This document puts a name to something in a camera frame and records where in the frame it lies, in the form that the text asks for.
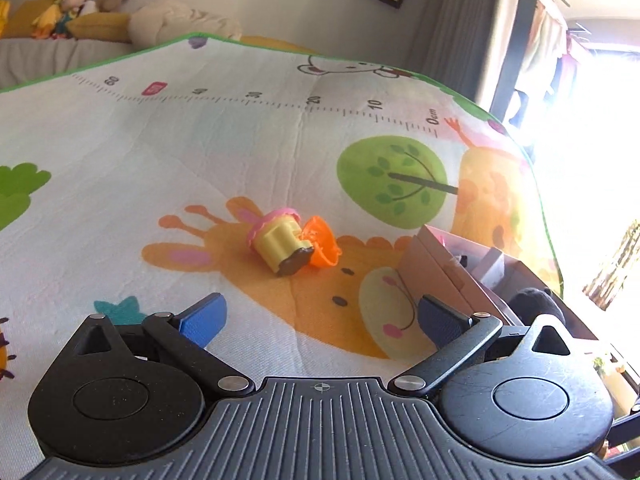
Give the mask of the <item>black plush toy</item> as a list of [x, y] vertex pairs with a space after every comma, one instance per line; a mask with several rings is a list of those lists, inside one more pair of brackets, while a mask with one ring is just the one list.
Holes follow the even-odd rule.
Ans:
[[508, 301], [508, 305], [525, 326], [531, 326], [543, 314], [553, 315], [563, 325], [566, 324], [564, 313], [548, 288], [523, 288]]

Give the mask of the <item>pink yellow toy cupcake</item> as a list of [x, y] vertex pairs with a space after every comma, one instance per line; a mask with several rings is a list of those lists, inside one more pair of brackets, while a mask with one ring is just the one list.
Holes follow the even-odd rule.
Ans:
[[247, 245], [277, 276], [297, 273], [310, 263], [314, 246], [304, 240], [295, 209], [281, 208], [260, 217], [247, 234]]

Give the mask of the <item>orange toy cup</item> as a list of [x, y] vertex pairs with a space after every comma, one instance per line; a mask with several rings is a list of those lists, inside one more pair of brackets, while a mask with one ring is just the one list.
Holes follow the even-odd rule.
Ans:
[[311, 217], [303, 226], [302, 240], [314, 248], [309, 261], [311, 266], [317, 269], [337, 266], [343, 252], [326, 220], [320, 216]]

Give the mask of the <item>white battery holder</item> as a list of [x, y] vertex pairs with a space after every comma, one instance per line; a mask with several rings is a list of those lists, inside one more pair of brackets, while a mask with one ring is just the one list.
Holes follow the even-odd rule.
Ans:
[[498, 248], [491, 247], [480, 262], [474, 266], [471, 275], [477, 283], [488, 289], [494, 289], [506, 275], [506, 260], [504, 253]]

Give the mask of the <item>pink cardboard box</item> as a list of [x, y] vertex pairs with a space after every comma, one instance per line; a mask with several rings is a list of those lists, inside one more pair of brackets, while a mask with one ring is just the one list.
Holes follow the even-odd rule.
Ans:
[[422, 226], [400, 259], [397, 271], [414, 300], [431, 295], [463, 314], [488, 312], [506, 325], [521, 326], [522, 321], [508, 301], [523, 288], [550, 289], [551, 283], [506, 254], [503, 280], [494, 289], [477, 283], [471, 271], [490, 248], [434, 226]]

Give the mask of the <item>colourful cartoon play mat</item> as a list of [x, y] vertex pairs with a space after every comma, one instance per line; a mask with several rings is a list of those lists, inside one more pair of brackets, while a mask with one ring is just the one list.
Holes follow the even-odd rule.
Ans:
[[[274, 274], [265, 214], [342, 255]], [[1, 474], [34, 468], [32, 390], [88, 315], [212, 292], [210, 348], [267, 375], [387, 377], [432, 348], [396, 269], [422, 226], [503, 250], [560, 292], [538, 184], [491, 114], [384, 65], [194, 36], [1, 96]]]

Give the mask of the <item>cream plush pillow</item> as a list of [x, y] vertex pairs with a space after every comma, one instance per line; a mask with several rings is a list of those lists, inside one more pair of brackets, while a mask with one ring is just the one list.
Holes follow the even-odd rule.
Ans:
[[240, 40], [242, 29], [233, 18], [193, 9], [177, 0], [160, 0], [130, 15], [128, 35], [138, 49], [167, 44], [181, 36], [209, 34]]

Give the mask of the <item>yellow cushion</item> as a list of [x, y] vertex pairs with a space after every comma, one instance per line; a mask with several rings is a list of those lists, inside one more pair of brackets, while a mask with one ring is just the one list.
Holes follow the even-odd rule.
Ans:
[[96, 12], [75, 18], [67, 23], [70, 36], [76, 39], [121, 42], [130, 44], [127, 13]]

